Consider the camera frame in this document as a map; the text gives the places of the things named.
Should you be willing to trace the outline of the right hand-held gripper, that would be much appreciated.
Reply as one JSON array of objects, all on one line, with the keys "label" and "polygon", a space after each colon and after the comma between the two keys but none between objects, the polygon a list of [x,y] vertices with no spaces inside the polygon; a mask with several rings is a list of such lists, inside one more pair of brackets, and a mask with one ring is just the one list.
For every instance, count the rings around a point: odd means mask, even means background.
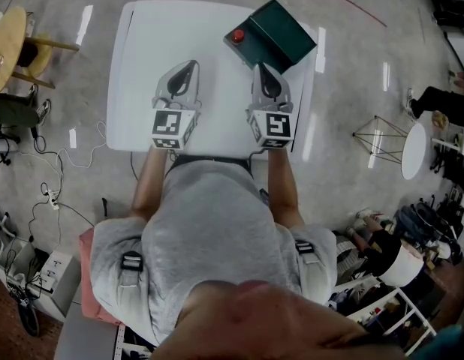
[{"label": "right hand-held gripper", "polygon": [[287,80],[268,64],[253,69],[252,105],[246,110],[247,122],[258,147],[285,149],[294,141],[291,127],[291,90]]}]

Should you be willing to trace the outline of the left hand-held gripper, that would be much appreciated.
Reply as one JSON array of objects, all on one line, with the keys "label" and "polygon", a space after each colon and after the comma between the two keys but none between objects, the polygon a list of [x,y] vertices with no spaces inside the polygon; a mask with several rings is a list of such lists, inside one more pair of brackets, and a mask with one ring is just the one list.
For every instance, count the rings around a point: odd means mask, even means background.
[{"label": "left hand-held gripper", "polygon": [[195,102],[199,91],[200,65],[184,61],[164,74],[158,81],[153,100],[152,146],[156,149],[185,150],[197,127],[200,112],[173,102],[180,98]]}]

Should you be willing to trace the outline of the dark green box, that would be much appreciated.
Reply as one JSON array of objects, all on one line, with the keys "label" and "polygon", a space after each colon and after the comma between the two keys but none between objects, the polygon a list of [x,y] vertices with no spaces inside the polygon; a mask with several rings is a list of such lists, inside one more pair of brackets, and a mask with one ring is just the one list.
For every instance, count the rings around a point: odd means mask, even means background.
[{"label": "dark green box", "polygon": [[[236,29],[245,33],[242,43],[231,41]],[[280,74],[316,48],[316,42],[277,0],[270,0],[251,13],[224,36],[224,42],[250,68],[264,63]]]}]

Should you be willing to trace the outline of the person's left forearm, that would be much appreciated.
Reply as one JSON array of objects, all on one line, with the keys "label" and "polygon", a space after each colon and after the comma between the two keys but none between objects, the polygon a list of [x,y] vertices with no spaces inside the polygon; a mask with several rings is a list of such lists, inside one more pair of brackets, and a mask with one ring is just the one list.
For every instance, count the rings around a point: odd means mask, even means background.
[{"label": "person's left forearm", "polygon": [[131,215],[145,222],[151,219],[161,204],[167,154],[166,149],[151,147],[139,175]]}]

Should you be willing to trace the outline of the person's right forearm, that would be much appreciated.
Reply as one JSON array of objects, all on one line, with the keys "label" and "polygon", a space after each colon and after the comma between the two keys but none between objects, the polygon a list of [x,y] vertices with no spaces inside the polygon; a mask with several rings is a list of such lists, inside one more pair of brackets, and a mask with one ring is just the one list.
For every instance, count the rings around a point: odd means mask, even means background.
[{"label": "person's right forearm", "polygon": [[286,149],[268,151],[269,207],[274,221],[288,229],[305,224],[300,211],[297,186]]}]

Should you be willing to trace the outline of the white shelving rack with items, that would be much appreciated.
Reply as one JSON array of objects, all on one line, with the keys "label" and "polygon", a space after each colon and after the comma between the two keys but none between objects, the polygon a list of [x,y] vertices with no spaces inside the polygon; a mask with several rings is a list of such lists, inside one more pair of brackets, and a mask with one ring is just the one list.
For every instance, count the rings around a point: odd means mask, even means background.
[{"label": "white shelving rack with items", "polygon": [[407,356],[437,335],[403,289],[371,275],[336,286],[328,306],[368,332],[390,338]]}]

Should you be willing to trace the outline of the person's grey t-shirt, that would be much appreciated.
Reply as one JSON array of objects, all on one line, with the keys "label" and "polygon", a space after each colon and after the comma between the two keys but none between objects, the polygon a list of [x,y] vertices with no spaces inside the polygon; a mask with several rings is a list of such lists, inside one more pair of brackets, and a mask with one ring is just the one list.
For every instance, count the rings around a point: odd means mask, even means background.
[{"label": "person's grey t-shirt", "polygon": [[[313,253],[300,255],[295,241]],[[141,273],[120,268],[136,251]],[[273,220],[250,174],[234,163],[195,161],[172,169],[158,211],[108,219],[92,240],[94,297],[152,344],[161,343],[195,286],[207,281],[266,281],[326,304],[336,284],[336,237],[317,225]]]}]

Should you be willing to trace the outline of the brown bag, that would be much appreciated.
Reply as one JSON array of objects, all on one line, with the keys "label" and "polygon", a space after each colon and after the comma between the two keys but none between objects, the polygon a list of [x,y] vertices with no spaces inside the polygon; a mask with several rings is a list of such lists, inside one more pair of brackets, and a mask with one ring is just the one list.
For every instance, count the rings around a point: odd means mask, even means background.
[{"label": "brown bag", "polygon": [[24,43],[21,49],[17,66],[27,68],[37,57],[38,48],[33,43]]}]

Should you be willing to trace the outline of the round wooden table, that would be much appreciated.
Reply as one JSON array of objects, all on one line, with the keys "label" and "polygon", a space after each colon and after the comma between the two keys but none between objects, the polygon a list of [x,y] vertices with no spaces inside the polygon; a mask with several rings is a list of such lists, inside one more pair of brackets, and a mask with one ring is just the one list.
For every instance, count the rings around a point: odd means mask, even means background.
[{"label": "round wooden table", "polygon": [[[55,48],[77,52],[76,44],[59,43],[45,37],[26,36],[27,13],[22,7],[13,7],[0,18],[0,92],[10,78],[16,78],[48,89],[54,89],[51,82],[38,77],[45,71]],[[25,73],[16,71],[23,46],[30,44],[38,47],[38,54]]]}]

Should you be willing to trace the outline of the pink seat cushion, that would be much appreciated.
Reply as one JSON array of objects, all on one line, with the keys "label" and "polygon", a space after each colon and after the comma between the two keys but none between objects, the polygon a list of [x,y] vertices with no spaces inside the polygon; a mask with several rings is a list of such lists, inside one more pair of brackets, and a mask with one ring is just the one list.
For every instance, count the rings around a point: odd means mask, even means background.
[{"label": "pink seat cushion", "polygon": [[79,236],[82,313],[84,317],[119,326],[121,322],[110,315],[104,308],[102,308],[97,299],[94,297],[92,291],[92,283],[90,278],[90,259],[93,235],[94,228],[90,228]]}]

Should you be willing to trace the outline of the white bucket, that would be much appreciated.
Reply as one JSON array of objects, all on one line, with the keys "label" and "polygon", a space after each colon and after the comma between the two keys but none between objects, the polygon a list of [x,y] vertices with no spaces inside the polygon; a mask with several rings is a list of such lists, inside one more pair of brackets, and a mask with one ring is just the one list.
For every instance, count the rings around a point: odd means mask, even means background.
[{"label": "white bucket", "polygon": [[417,251],[401,244],[393,264],[378,278],[389,287],[405,287],[419,275],[423,265],[423,257]]}]

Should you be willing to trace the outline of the white drawer cabinet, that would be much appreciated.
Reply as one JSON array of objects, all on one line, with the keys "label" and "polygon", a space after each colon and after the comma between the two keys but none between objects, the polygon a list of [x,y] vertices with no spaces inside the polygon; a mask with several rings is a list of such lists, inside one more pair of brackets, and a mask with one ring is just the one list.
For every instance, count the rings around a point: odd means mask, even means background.
[{"label": "white drawer cabinet", "polygon": [[55,250],[37,275],[38,279],[28,285],[29,292],[36,298],[33,306],[63,323],[80,285],[80,262],[74,256]]}]

